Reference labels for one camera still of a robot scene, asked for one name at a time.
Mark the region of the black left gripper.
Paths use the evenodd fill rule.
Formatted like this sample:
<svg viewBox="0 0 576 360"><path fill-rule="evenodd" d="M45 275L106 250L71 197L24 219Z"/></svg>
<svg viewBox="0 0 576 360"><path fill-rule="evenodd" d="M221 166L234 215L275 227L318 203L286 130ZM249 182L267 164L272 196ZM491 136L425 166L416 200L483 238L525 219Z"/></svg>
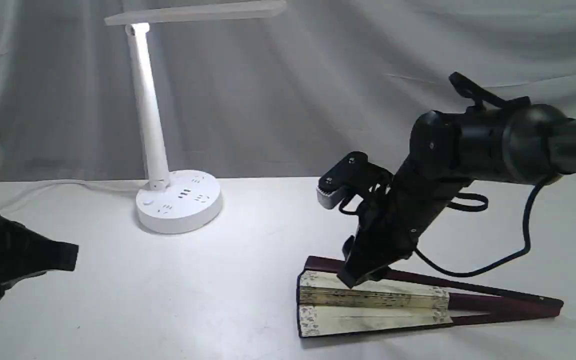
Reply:
<svg viewBox="0 0 576 360"><path fill-rule="evenodd" d="M0 214L0 296L22 280L50 271L75 271L80 246L43 239L22 223ZM38 260L33 249L37 244Z"/></svg>

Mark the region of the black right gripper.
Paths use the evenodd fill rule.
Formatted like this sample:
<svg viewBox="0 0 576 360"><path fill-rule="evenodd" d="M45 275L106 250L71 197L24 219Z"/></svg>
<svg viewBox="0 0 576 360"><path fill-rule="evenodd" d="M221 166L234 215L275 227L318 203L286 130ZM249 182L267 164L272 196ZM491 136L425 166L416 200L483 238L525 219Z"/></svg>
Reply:
<svg viewBox="0 0 576 360"><path fill-rule="evenodd" d="M381 281L389 265L372 261L409 259L419 237L473 179L426 178L406 159L386 189L362 200L357 207L358 228L342 246L343 265L337 278L348 289L367 281Z"/></svg>

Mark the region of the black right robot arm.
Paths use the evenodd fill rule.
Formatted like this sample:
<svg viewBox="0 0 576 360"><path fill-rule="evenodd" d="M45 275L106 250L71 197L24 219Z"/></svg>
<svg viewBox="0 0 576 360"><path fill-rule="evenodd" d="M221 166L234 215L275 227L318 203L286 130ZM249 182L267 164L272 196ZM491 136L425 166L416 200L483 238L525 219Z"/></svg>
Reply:
<svg viewBox="0 0 576 360"><path fill-rule="evenodd" d="M430 111L414 123L409 153L390 172L366 156L347 161L336 176L343 212L350 198L358 228L343 244L339 280L352 289L384 278L389 266L417 255L435 271L472 278L525 256L531 250L530 218L537 195L558 179L576 174L576 119L546 104L453 114ZM532 186L522 214L521 249L482 268L455 272L419 249L420 236L447 208L482 212L482 194L464 193L473 182Z"/></svg>

